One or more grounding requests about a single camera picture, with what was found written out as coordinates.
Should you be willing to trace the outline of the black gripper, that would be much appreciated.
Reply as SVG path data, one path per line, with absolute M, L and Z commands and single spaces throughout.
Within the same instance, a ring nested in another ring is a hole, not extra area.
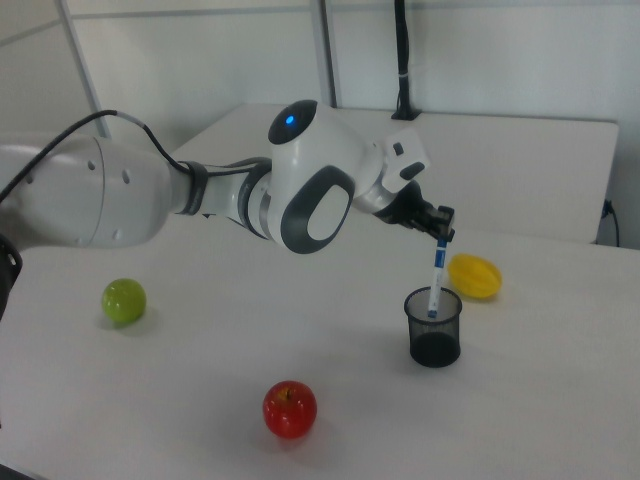
M 385 222 L 407 229 L 422 230 L 438 242 L 449 243 L 455 235 L 452 227 L 454 216 L 453 208 L 440 205 L 436 209 L 426 201 L 422 197 L 420 185 L 411 181 L 387 207 Z

